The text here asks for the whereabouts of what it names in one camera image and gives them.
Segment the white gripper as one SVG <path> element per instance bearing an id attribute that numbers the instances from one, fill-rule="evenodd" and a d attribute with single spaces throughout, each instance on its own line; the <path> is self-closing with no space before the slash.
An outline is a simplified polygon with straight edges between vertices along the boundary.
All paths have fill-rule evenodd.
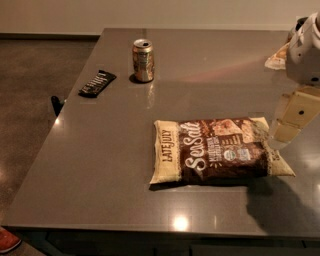
<path id="1" fill-rule="evenodd" d="M 320 85 L 320 13 L 311 14 L 293 35 L 287 50 L 287 76 L 298 84 Z M 272 120 L 268 145 L 286 147 L 320 113 L 320 89 L 303 86 L 283 94 Z"/>

